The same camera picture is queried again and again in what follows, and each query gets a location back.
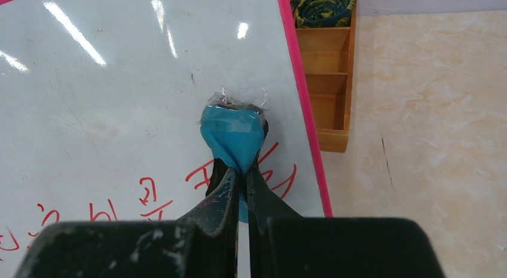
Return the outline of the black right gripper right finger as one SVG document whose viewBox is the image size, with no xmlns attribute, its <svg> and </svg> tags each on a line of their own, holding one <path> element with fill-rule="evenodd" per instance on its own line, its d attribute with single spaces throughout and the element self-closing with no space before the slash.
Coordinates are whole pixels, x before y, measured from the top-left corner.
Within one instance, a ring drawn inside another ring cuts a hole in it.
<svg viewBox="0 0 507 278">
<path fill-rule="evenodd" d="M 257 165 L 246 173 L 251 277 L 274 277 L 270 219 L 301 218 L 266 183 Z"/>
</svg>

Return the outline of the blue whiteboard eraser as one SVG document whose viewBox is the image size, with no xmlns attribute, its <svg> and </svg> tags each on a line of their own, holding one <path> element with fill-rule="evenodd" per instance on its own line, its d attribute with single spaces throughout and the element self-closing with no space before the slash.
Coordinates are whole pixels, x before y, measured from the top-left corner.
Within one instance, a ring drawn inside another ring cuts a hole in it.
<svg viewBox="0 0 507 278">
<path fill-rule="evenodd" d="M 267 123 L 255 106 L 233 109 L 224 105 L 206 106 L 201 115 L 200 133 L 213 155 L 213 169 L 206 195 L 222 181 L 228 168 L 243 177 L 257 164 Z"/>
</svg>

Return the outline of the pink framed whiteboard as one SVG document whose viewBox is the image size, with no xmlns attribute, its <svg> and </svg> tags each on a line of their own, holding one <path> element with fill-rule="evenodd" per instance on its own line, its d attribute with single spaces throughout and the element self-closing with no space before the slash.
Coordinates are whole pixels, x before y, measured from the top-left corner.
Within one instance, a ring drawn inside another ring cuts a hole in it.
<svg viewBox="0 0 507 278">
<path fill-rule="evenodd" d="M 1 276 L 50 224 L 195 206 L 219 91 L 265 109 L 271 189 L 331 216 L 296 47 L 289 0 L 1 0 Z"/>
</svg>

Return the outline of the dark patterned cloth roll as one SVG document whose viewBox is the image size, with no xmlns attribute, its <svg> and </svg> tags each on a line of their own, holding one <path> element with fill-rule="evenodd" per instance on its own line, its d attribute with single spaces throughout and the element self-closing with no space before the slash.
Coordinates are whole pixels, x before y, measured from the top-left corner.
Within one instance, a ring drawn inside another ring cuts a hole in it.
<svg viewBox="0 0 507 278">
<path fill-rule="evenodd" d="M 290 0 L 297 28 L 349 27 L 356 0 Z"/>
</svg>

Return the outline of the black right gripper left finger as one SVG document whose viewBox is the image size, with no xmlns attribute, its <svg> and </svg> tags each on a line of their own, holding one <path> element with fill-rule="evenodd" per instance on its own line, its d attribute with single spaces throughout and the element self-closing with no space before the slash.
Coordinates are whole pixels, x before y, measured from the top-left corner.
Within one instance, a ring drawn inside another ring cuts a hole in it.
<svg viewBox="0 0 507 278">
<path fill-rule="evenodd" d="M 239 174 L 221 159 L 213 172 L 205 198 L 178 219 L 185 235 L 185 277 L 236 277 L 239 224 Z"/>
</svg>

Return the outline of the wooden compartment box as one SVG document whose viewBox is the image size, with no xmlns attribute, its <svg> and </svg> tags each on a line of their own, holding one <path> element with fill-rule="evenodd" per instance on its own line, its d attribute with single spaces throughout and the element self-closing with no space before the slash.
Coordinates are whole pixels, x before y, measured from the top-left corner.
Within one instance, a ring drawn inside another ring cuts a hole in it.
<svg viewBox="0 0 507 278">
<path fill-rule="evenodd" d="M 297 28 L 292 13 L 322 151 L 345 152 L 349 142 L 357 4 L 349 27 Z"/>
</svg>

